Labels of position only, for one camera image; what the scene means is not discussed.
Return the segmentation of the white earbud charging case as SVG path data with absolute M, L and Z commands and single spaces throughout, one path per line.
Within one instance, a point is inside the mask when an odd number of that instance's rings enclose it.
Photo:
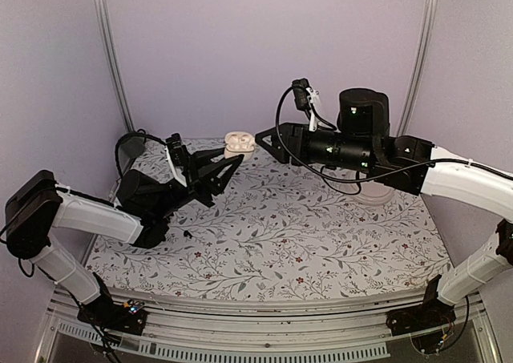
M 244 131 L 232 131 L 224 137 L 224 157 L 225 159 L 243 155 L 243 161 L 248 161 L 256 148 L 255 137 Z

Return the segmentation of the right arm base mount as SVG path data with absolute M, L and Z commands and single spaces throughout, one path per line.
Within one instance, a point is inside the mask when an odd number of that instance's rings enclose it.
M 438 298 L 441 278 L 438 274 L 429 281 L 420 305 L 391 310 L 386 314 L 386 326 L 393 336 L 448 325 L 456 320 L 454 305 L 446 305 Z

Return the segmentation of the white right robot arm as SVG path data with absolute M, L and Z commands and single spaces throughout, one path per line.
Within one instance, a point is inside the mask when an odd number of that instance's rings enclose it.
M 312 171 L 315 163 L 364 174 L 374 181 L 414 196 L 439 196 L 481 208 L 501 217 L 496 233 L 474 254 L 427 286 L 414 320 L 423 328 L 444 317 L 446 307 L 512 266 L 512 175 L 465 159 L 432 142 L 390 135 L 387 95 L 351 88 L 339 95 L 336 124 L 317 113 L 318 93 L 294 83 L 297 108 L 309 112 L 310 123 L 275 122 L 256 135 L 256 143 L 280 163 Z

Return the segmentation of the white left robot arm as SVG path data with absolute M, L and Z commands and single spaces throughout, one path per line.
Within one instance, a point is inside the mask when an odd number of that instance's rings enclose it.
M 119 309 L 101 280 L 86 270 L 53 236 L 70 228 L 107 236 L 137 248 L 164 241 L 171 216 L 193 200 L 211 207 L 244 160 L 223 149 L 167 155 L 172 178 L 161 183 L 131 169 L 121 179 L 117 201 L 107 201 L 59 184 L 51 171 L 33 176 L 6 204 L 1 230 L 9 253 L 28 260 L 67 289 L 102 326 L 119 319 Z

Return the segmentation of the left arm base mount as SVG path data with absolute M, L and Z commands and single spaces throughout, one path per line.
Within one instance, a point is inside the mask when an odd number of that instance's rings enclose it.
M 141 336 L 147 321 L 144 303 L 128 300 L 116 304 L 106 286 L 101 286 L 99 297 L 90 304 L 80 305 L 78 320 L 99 328 Z

